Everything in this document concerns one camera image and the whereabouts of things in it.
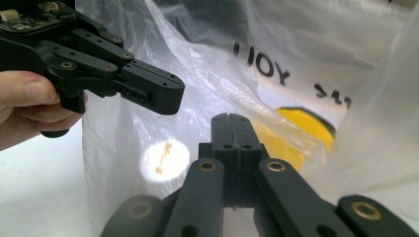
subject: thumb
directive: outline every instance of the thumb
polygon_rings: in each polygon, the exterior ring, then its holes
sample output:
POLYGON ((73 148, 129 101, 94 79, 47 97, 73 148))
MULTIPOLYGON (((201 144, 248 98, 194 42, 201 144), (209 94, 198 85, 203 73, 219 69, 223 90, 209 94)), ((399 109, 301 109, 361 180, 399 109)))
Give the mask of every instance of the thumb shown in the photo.
POLYGON ((56 92, 46 78, 27 71, 0 72, 0 107, 48 104, 56 92))

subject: hand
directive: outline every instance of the hand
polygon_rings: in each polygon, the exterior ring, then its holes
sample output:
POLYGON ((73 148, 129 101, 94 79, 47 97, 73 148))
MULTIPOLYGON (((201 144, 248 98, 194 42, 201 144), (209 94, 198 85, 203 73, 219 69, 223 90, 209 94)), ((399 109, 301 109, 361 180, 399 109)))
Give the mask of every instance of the hand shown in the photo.
POLYGON ((26 71, 0 72, 0 150, 41 131, 67 129, 81 117, 61 107, 46 78, 26 71))

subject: wrinkled plastic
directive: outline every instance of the wrinkled plastic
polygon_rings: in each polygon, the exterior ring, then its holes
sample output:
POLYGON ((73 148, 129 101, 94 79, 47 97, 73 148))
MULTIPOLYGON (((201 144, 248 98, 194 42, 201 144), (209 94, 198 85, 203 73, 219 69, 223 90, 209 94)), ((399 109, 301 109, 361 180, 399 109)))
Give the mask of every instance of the wrinkled plastic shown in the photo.
POLYGON ((419 233, 419 6, 392 53, 361 87, 328 164, 307 170, 323 197, 374 198, 419 233))
MULTIPOLYGON (((338 126, 347 108, 317 100, 313 85, 355 95, 388 58, 408 15, 355 0, 155 2, 158 7, 149 0, 78 3, 82 12, 124 37, 136 58, 186 84, 181 109, 171 117, 119 97, 90 95, 83 148, 94 236, 127 198, 164 198, 180 188, 189 164, 197 159, 198 144, 210 142, 210 119, 221 113, 246 116, 258 135, 280 137, 280 149, 286 145, 292 150, 281 158, 293 162, 291 157, 300 155, 304 176, 313 179, 331 164, 324 146, 273 109, 308 107, 338 126), (255 55, 249 63, 252 46, 255 55), (290 76, 283 85, 286 71, 290 76), (149 151, 160 147, 165 154, 176 142, 187 147, 182 157, 188 162, 182 159, 180 171, 170 179, 149 180, 143 170, 149 151)), ((224 236, 256 235, 247 210, 227 212, 224 220, 224 236)))

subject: black letter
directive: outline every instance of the black letter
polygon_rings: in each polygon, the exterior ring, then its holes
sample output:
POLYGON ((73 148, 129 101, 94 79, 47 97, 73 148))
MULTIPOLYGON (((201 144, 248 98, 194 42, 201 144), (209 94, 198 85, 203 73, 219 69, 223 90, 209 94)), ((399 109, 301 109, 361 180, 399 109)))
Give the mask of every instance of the black letter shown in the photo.
POLYGON ((339 99, 340 93, 338 91, 333 91, 331 98, 335 98, 335 103, 338 105, 342 105, 342 101, 339 99))
POLYGON ((272 65, 272 62, 271 62, 271 60, 268 58, 268 56, 267 55, 265 55, 264 53, 262 53, 262 52, 259 52, 258 53, 258 55, 256 56, 256 66, 258 67, 258 69, 259 69, 259 71, 262 73, 262 74, 264 74, 265 76, 267 76, 267 77, 272 77, 273 75, 274 75, 274 66, 272 65), (264 72, 264 71, 262 71, 262 68, 261 68, 261 60, 262 60, 262 57, 265 57, 265 59, 268 61, 268 63, 269 63, 269 72, 264 72))
POLYGON ((317 89, 317 91, 319 92, 319 93, 315 94, 317 97, 323 98, 323 97, 327 96, 327 93, 323 90, 323 88, 320 86, 320 84, 316 83, 314 85, 314 88, 317 89))
POLYGON ((277 62, 275 62, 275 66, 277 66, 278 72, 280 73, 280 83, 281 83, 281 85, 285 86, 286 85, 286 79, 288 77, 290 77, 290 73, 289 73, 289 71, 285 71, 283 73, 283 71, 281 70, 280 65, 278 65, 277 62))
POLYGON ((238 44, 238 42, 237 42, 237 43, 234 44, 234 49, 233 49, 233 55, 235 57, 238 56, 238 50, 240 50, 240 44, 238 44))
POLYGON ((249 58, 247 59, 248 66, 251 66, 253 64, 254 58, 255 58, 255 48, 253 48, 253 46, 250 46, 249 58))
POLYGON ((349 109, 351 107, 352 104, 352 100, 349 97, 345 97, 344 101, 346 102, 347 106, 346 108, 349 109))

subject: white table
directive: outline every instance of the white table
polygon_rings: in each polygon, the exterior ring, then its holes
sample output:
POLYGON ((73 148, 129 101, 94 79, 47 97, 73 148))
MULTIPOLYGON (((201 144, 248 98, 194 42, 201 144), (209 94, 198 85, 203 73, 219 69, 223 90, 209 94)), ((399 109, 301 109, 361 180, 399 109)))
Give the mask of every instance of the white table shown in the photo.
POLYGON ((0 236, 91 237, 82 125, 0 152, 0 236))

